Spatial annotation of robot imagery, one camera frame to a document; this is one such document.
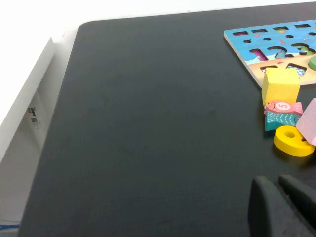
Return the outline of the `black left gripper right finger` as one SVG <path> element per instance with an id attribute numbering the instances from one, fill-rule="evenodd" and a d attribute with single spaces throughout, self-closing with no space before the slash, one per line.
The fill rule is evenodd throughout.
<path id="1" fill-rule="evenodd" d="M 316 190 L 291 175 L 279 176 L 278 183 L 305 220 L 315 229 Z"/>

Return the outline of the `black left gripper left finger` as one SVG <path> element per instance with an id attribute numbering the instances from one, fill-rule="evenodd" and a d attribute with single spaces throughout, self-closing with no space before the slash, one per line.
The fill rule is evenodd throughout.
<path id="1" fill-rule="evenodd" d="M 252 180 L 248 225 L 252 237 L 314 237 L 314 229 L 281 185 L 265 176 Z"/>

